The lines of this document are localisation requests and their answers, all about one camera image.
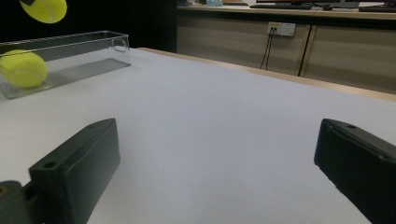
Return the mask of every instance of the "electrical socket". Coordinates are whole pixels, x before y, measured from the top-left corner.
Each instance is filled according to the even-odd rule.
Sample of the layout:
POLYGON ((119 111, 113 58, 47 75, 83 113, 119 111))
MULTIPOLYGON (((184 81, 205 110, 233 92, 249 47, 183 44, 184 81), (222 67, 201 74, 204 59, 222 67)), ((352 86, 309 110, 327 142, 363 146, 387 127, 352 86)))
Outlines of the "electrical socket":
POLYGON ((267 34, 272 33, 273 35, 294 36, 295 28, 296 28, 295 23, 283 23, 283 22, 270 21, 270 22, 268 22, 267 34))

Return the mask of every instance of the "white table surface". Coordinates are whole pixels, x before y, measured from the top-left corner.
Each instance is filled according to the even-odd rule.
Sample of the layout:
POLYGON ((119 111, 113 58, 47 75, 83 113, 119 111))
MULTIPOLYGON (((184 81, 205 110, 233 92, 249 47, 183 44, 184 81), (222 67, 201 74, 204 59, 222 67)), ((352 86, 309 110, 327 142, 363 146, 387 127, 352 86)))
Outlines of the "white table surface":
POLYGON ((369 223, 314 164, 322 119, 396 144, 396 102, 133 49, 132 66, 0 98, 0 180, 116 118, 121 166, 91 224, 369 223))

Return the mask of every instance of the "tennis ball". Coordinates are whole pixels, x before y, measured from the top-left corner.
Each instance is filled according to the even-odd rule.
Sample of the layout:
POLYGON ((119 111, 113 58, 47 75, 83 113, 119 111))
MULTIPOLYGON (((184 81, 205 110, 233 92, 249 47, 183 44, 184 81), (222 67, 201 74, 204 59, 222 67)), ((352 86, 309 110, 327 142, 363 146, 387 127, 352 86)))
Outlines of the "tennis ball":
POLYGON ((67 4, 65 0, 35 0, 32 5, 21 2, 23 9, 37 21, 55 23, 66 15, 67 4))
POLYGON ((46 63, 40 56, 14 49, 0 58, 0 73, 16 87, 30 88, 41 84, 48 75, 46 63))

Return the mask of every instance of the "dark background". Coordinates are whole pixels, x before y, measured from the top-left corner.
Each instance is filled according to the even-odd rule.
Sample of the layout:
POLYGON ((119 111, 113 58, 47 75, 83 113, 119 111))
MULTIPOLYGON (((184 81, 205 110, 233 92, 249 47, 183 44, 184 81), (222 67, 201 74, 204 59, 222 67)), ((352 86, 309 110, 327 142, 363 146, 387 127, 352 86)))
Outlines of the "dark background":
POLYGON ((132 48, 176 52, 177 0, 66 0, 63 20, 30 18, 19 0, 0 0, 0 43, 109 30, 130 36, 132 48))

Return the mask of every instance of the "black cable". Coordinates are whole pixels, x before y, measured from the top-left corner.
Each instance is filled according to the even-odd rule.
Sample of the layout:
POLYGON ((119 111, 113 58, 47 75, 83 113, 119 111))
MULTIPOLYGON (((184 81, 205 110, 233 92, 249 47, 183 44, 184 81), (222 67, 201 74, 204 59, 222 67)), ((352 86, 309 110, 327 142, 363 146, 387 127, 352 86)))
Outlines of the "black cable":
POLYGON ((265 70, 268 70, 268 60, 270 59, 270 53, 271 53, 271 46, 272 46, 272 38, 274 35, 271 35, 270 38, 270 48, 268 49, 268 55, 267 55, 267 62, 265 63, 265 70))
POLYGON ((268 35, 267 47, 265 48, 264 57, 262 57, 262 65, 264 64, 265 56, 267 55, 268 46, 270 45, 270 39, 271 39, 271 36, 274 34, 274 31, 275 31, 275 29, 271 28, 270 34, 268 35))

